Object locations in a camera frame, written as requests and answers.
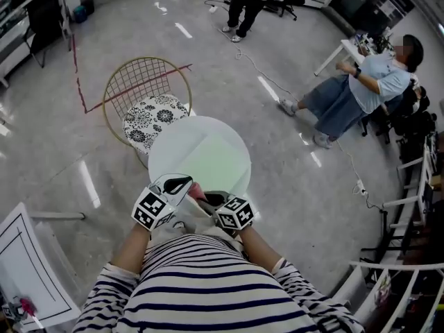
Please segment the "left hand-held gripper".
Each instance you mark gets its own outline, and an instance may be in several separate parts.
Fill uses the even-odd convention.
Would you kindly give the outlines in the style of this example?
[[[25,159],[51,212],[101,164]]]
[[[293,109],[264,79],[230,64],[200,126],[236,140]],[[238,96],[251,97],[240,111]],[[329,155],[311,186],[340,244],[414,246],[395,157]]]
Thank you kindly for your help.
[[[191,176],[169,173],[145,187],[137,198],[131,218],[149,232],[168,223],[191,188]]]

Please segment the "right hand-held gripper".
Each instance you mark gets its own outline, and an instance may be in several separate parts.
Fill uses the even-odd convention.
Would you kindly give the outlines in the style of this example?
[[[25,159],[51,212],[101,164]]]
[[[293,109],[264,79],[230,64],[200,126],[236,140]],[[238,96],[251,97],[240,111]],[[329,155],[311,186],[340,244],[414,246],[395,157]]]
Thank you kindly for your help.
[[[217,216],[224,230],[240,231],[253,222],[255,215],[246,199],[235,196],[229,200],[230,194],[226,191],[206,191],[204,195],[205,201],[200,200],[198,205],[208,216]]]

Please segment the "pink small object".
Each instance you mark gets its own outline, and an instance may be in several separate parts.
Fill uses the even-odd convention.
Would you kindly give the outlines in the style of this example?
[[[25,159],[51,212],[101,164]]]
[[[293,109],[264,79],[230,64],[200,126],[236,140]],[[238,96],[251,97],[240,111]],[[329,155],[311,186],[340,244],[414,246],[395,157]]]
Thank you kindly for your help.
[[[197,182],[192,183],[191,187],[189,188],[188,195],[192,197],[195,201],[202,200],[207,202],[205,193]]]

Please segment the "person's right forearm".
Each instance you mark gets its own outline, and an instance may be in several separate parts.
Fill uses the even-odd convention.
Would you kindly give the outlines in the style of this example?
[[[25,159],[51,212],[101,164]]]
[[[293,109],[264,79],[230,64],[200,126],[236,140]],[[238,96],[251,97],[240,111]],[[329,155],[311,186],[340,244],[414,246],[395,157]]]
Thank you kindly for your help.
[[[238,231],[249,260],[268,272],[272,272],[282,256],[272,249],[253,226]]]

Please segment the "person's left forearm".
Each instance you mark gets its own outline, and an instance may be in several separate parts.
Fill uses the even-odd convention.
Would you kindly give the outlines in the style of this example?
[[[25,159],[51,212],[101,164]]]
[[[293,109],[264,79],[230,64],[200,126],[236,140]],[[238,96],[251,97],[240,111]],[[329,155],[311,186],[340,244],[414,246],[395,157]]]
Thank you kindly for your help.
[[[139,275],[150,238],[151,233],[136,223],[117,254],[110,261],[111,265]]]

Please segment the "floral seat cushion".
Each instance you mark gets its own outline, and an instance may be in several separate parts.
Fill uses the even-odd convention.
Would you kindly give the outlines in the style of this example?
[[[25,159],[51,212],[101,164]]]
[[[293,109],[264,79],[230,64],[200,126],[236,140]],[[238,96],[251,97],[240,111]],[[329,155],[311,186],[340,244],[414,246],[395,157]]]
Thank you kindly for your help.
[[[123,118],[123,131],[135,149],[149,155],[157,136],[168,125],[188,116],[188,109],[175,96],[149,96],[127,111]]]

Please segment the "striped long-sleeve shirt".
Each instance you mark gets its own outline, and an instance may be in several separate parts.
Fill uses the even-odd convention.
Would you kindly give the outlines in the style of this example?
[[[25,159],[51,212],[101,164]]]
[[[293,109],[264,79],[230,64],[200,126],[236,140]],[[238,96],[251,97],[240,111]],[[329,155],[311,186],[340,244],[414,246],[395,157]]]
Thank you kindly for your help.
[[[186,234],[148,248],[139,273],[106,264],[73,333],[364,333],[287,260],[266,270],[227,241]]]

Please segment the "red floor tape line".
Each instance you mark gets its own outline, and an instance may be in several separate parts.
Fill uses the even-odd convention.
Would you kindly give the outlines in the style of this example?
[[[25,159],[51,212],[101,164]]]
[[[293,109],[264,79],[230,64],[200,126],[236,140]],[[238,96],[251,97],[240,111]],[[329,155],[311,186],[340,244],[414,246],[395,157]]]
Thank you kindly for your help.
[[[77,55],[76,55],[77,48],[76,48],[76,39],[75,39],[75,35],[74,34],[71,36],[71,42],[70,42],[69,46],[71,47],[71,51],[72,51],[72,54],[73,54],[74,69],[75,69],[74,75],[76,77],[76,85],[77,85],[78,95],[80,97],[80,102],[81,102],[81,105],[83,107],[84,113],[87,114],[88,112],[91,112],[92,110],[95,110],[95,109],[99,108],[102,105],[102,102],[98,103],[97,105],[95,105],[94,107],[92,107],[90,109],[87,109],[87,106],[86,106],[86,103],[85,103],[85,97],[83,95],[83,92],[82,92],[82,89],[81,89],[81,85],[80,85],[80,77],[79,77],[79,74],[78,74],[78,62],[77,62]],[[193,64],[188,64],[188,65],[183,65],[181,67],[174,67],[173,66],[172,70],[166,71],[163,74],[160,74],[159,76],[153,77],[153,80],[155,80],[156,78],[163,78],[164,76],[167,76],[167,75],[175,73],[175,72],[182,71],[183,69],[188,69],[190,71],[191,70],[190,67],[192,65]]]

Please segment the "white power strip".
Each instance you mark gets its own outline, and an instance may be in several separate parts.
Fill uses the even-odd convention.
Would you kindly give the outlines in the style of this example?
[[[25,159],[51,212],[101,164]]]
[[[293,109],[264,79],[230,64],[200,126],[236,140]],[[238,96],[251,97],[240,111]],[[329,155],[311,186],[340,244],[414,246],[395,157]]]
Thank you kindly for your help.
[[[364,187],[364,184],[360,178],[357,180],[356,185],[353,187],[352,193],[354,195],[361,195],[363,197],[367,197],[368,192]]]

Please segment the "white side table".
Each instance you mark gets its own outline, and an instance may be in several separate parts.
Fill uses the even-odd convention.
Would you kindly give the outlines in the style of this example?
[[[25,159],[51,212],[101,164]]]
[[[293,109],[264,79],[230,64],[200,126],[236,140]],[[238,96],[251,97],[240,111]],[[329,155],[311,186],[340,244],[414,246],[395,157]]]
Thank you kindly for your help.
[[[29,212],[19,203],[0,223],[0,308],[21,333],[75,320],[76,273],[54,235],[50,220],[83,220],[81,212]],[[23,311],[28,298],[35,316]]]

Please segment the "magenta object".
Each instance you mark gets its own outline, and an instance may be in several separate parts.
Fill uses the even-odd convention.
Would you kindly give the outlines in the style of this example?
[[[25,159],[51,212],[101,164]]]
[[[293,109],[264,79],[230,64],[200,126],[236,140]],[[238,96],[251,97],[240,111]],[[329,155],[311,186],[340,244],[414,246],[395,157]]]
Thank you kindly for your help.
[[[24,312],[26,312],[30,316],[35,316],[36,308],[28,298],[20,298],[19,303]]]

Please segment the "white work desk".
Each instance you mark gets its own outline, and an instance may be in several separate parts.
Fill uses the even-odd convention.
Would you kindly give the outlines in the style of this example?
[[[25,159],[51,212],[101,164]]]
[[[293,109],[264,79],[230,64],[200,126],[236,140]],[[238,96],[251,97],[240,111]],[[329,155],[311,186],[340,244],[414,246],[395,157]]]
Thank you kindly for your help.
[[[344,60],[352,58],[354,62],[360,65],[364,61],[364,56],[359,53],[358,47],[350,40],[341,40],[339,46],[331,52],[326,60],[314,71],[314,75],[318,76],[326,66],[331,63],[342,51],[346,52]]]

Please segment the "white metal storage rack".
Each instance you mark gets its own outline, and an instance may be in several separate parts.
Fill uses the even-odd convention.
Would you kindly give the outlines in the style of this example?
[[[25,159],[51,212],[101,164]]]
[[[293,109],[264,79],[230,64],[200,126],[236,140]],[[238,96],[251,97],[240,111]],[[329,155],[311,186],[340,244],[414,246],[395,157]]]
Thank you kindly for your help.
[[[7,75],[30,54],[24,36],[29,26],[27,5],[33,0],[0,0],[0,85],[9,88]],[[66,0],[58,0],[62,13],[61,37],[68,49],[71,42],[69,10]]]

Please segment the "white frame shelf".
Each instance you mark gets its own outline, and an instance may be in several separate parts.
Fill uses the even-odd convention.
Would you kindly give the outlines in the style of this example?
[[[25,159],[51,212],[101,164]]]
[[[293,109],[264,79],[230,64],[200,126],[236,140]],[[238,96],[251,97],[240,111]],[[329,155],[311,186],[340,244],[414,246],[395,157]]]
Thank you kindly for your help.
[[[444,262],[432,255],[444,222],[434,198],[438,163],[436,136],[430,135],[422,155],[397,168],[405,175],[404,197],[382,205],[400,212],[384,224],[386,243],[363,250],[381,257],[350,262],[351,272],[334,294],[350,305],[365,333],[432,333],[439,324]]]

